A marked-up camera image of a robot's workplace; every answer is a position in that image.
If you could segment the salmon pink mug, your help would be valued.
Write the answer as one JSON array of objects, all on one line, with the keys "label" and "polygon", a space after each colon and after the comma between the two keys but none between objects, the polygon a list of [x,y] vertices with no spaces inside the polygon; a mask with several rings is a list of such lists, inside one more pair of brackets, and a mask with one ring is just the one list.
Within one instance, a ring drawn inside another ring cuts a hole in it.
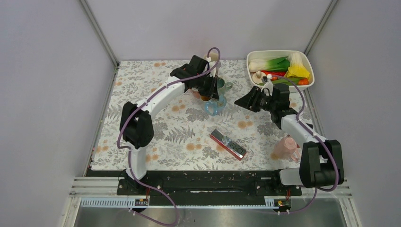
[{"label": "salmon pink mug", "polygon": [[201,99],[201,96],[200,96],[200,94],[199,94],[199,92],[198,92],[197,89],[193,88],[193,89],[191,89],[191,92],[192,92],[193,96],[194,96],[196,99]]}]

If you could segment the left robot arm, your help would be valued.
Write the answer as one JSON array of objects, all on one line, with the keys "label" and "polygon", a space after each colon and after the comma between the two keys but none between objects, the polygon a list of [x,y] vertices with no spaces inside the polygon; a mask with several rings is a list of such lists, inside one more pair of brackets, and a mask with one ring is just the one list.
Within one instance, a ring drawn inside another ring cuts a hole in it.
[{"label": "left robot arm", "polygon": [[195,88],[206,96],[214,96],[217,77],[212,71],[217,65],[218,62],[211,65],[209,60],[194,55],[189,63],[172,70],[167,80],[146,98],[123,105],[117,147],[128,149],[126,173],[131,178],[128,187],[133,193],[142,194],[147,187],[143,177],[147,173],[146,149],[154,137],[153,120],[188,89]]}]

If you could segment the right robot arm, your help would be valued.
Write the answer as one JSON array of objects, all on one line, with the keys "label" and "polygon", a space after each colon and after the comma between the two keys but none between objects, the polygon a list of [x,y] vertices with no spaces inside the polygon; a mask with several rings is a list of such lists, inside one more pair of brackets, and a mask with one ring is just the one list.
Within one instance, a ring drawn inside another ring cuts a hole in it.
[{"label": "right robot arm", "polygon": [[277,127],[293,138],[302,148],[300,166],[282,169],[273,179],[274,193],[283,195],[291,185],[317,188],[331,192],[344,181],[342,148],[337,140],[328,140],[301,121],[299,113],[291,108],[289,86],[276,84],[267,95],[254,86],[249,93],[235,101],[235,105],[252,112],[268,111]]}]

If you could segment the cream patterned mug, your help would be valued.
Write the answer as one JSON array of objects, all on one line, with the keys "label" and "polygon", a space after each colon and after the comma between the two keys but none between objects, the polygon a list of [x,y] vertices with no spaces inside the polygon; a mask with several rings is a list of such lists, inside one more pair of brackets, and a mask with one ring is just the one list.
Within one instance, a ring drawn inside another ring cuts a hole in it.
[{"label": "cream patterned mug", "polygon": [[217,52],[210,52],[209,54],[204,55],[204,59],[210,58],[209,62],[217,61],[219,59],[219,54]]}]

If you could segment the green glazed mug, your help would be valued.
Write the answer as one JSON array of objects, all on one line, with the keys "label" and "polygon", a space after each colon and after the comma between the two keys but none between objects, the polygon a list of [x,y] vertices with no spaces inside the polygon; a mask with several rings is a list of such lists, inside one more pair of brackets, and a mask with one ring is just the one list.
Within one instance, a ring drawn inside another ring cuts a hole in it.
[{"label": "green glazed mug", "polygon": [[224,79],[218,77],[217,80],[217,90],[220,96],[223,96],[228,90],[233,87],[232,82],[225,82]]}]

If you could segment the blue ceramic cup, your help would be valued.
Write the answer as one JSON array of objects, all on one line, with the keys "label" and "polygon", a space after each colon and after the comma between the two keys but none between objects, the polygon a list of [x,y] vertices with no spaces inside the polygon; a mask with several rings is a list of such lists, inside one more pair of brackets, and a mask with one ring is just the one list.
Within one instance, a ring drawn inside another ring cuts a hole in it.
[{"label": "blue ceramic cup", "polygon": [[218,100],[211,99],[207,101],[204,105],[204,110],[207,114],[216,116],[225,108],[226,104],[227,99],[221,95]]}]

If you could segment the translucent pink pitcher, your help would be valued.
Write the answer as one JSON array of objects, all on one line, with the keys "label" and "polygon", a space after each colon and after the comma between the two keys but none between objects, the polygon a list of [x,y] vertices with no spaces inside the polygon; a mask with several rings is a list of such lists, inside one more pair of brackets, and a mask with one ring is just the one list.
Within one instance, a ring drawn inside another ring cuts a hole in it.
[{"label": "translucent pink pitcher", "polygon": [[288,136],[282,138],[274,147],[271,157],[273,159],[293,160],[299,162],[301,155],[299,153],[300,146],[296,141]]}]

